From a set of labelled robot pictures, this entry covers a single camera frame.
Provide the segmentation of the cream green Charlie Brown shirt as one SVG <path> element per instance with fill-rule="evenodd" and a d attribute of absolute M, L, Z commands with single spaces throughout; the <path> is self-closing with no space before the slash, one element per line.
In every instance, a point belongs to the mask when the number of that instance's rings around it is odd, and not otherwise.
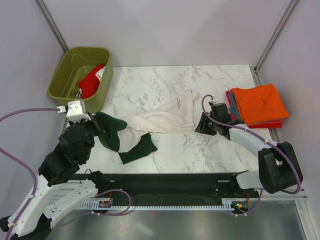
<path fill-rule="evenodd" d="M 190 90 L 155 110 L 122 119 L 97 112 L 94 119 L 102 130 L 98 139 L 105 148 L 118 153 L 124 165 L 147 157 L 158 150 L 151 134 L 194 133 L 194 100 L 198 96 Z"/>

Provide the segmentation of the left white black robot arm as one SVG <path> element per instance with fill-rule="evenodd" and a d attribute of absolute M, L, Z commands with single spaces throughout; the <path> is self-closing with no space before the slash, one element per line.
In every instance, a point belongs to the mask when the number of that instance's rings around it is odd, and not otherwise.
<path fill-rule="evenodd" d="M 71 193 L 50 204 L 53 196 L 90 158 L 95 137 L 103 134 L 95 116 L 71 122 L 59 136 L 58 144 L 33 175 L 34 186 L 18 210 L 0 220 L 7 240 L 44 240 L 62 218 L 82 202 L 104 197 L 110 191 L 110 181 L 100 171 L 92 172 Z"/>

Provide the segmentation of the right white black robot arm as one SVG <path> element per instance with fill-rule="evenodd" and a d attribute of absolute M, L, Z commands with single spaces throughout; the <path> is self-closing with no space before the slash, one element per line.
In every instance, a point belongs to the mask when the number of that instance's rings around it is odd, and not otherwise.
<path fill-rule="evenodd" d="M 293 146 L 288 142 L 267 140 L 240 120 L 233 120 L 225 103 L 208 103 L 211 111 L 203 111 L 195 132 L 215 136 L 219 134 L 253 154 L 258 163 L 255 171 L 235 175 L 229 191 L 235 197 L 247 189 L 261 189 L 269 194 L 284 192 L 295 195 L 301 190 L 303 174 Z"/>

